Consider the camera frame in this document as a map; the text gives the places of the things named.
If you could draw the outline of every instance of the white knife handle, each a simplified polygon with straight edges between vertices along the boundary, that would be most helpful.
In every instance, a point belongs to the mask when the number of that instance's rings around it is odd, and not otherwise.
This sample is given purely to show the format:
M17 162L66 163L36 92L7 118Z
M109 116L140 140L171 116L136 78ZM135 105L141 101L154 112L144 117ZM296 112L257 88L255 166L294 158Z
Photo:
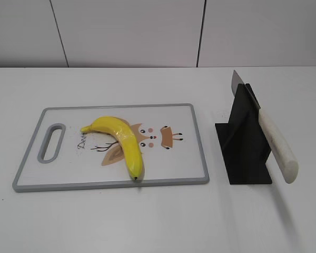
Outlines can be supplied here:
M259 124L287 183L292 183L299 172L299 164L278 127L262 109L259 109Z

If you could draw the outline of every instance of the white table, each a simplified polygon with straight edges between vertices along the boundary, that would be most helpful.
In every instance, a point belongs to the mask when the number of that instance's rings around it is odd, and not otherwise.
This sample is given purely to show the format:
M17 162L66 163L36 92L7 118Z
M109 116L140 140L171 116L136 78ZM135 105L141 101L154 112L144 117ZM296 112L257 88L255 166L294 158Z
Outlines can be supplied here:
M237 67L300 163L288 185L229 185L214 124L233 68L0 69L0 252L316 252L316 67ZM192 103L210 182L16 193L11 183L49 106Z

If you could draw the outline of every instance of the knife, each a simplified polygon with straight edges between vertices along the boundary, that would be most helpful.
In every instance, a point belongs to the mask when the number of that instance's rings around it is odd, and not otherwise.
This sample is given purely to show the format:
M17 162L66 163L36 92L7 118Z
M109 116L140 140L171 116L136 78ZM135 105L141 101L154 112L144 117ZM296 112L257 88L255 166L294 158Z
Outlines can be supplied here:
M234 96L240 83L245 85L238 73L234 70L232 76L232 91ZM250 94L255 107L259 110L260 127L279 165L284 180L286 183L292 183L295 181L299 172L297 159L279 128L275 125L265 110L260 107L250 86L245 85L245 87Z

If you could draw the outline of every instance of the white cutting board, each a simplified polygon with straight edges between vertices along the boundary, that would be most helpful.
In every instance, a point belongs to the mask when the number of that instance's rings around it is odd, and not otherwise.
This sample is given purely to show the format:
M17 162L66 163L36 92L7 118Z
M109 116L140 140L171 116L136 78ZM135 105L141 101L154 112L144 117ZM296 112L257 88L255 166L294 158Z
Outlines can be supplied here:
M133 131L137 129L135 134L142 140L139 144L145 166L141 182L130 179L117 147L119 144L106 144L115 142L111 135L80 133L81 127L101 116L123 119ZM41 163L37 159L40 147L47 129L55 123L65 125L58 156L52 162ZM165 126L177 135L171 136ZM51 145L57 145L57 139L51 143L49 149ZM109 146L108 150L96 149ZM92 189L208 182L198 127L190 104L45 109L28 149L17 173L15 187L13 183L16 191L45 190L42 186L48 190L61 190L61 185L67 186L64 189Z

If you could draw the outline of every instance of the yellow banana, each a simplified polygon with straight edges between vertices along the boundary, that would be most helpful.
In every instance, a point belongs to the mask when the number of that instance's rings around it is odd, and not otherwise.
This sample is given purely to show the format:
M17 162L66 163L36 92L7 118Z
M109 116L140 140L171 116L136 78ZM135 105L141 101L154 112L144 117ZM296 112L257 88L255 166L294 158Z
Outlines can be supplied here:
M92 131L109 133L117 139L124 153L124 159L130 176L136 180L142 174L143 159L135 134L130 126L118 118L104 116L91 125L81 128L82 133Z

